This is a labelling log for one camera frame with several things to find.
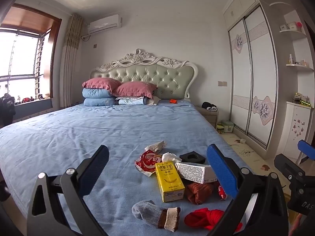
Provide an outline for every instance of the tufted headboard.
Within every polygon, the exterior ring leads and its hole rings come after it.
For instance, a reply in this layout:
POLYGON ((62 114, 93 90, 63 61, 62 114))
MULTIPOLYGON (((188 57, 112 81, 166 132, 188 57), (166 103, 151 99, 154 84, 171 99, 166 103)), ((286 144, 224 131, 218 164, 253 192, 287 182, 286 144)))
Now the tufted headboard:
POLYGON ((190 99, 188 90, 197 74, 197 66, 189 61, 154 57, 136 49, 133 54, 95 68, 91 78, 149 82, 157 85, 154 95, 161 99, 190 99))

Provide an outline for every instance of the nightstand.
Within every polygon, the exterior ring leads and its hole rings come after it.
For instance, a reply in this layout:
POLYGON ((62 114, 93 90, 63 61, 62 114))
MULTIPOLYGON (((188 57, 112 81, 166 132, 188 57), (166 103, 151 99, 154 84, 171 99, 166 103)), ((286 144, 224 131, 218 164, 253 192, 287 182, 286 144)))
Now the nightstand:
POLYGON ((195 106, 196 110, 204 117, 206 120, 214 127, 216 128, 216 125, 218 123, 218 114, 219 110, 217 111, 208 111, 207 109, 204 109, 200 106, 195 106))

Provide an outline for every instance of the blue gripper pad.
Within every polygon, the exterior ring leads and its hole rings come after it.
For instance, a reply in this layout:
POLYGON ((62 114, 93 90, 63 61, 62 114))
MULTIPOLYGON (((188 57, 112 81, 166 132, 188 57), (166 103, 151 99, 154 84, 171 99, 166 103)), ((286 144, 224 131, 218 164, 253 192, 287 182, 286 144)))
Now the blue gripper pad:
POLYGON ((207 160, 218 177, 218 181, 222 185, 225 193, 236 198, 238 188, 235 170, 237 170, 237 168, 239 169, 236 163, 231 158, 225 157, 215 144, 208 146, 207 160))
POLYGON ((297 148, 304 154, 306 154, 311 160, 315 160, 315 149, 309 143, 304 140, 300 140, 297 144, 297 148))
POLYGON ((78 195, 80 197, 89 195, 91 193, 96 181, 104 170, 109 160, 109 150, 107 146, 101 145, 91 159, 92 162, 79 179, 80 188, 78 195))

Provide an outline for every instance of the pink pillow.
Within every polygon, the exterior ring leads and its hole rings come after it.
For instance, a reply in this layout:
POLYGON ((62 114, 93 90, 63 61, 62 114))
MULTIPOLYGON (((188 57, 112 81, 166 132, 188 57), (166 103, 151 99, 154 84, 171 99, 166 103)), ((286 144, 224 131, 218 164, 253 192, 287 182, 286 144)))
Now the pink pillow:
POLYGON ((82 84, 83 88, 87 89, 106 89, 111 94, 117 89, 122 83, 112 78, 92 78, 82 84))
POLYGON ((157 87, 152 83, 129 81, 120 85, 113 93, 115 97, 142 97, 153 98, 152 93, 157 87))

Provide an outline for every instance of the red yarn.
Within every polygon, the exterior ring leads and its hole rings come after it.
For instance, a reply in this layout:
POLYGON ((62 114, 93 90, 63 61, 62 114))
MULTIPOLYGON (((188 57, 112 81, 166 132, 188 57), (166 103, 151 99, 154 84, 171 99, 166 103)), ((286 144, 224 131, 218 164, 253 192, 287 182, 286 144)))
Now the red yarn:
MULTIPOLYGON (((189 213, 185 219, 184 223, 190 227, 203 227, 208 230, 212 230, 215 225, 220 221, 223 216, 224 211, 222 210, 209 210, 208 208, 197 209, 192 213, 189 213)), ((242 228, 243 224, 239 223, 236 232, 242 228)))

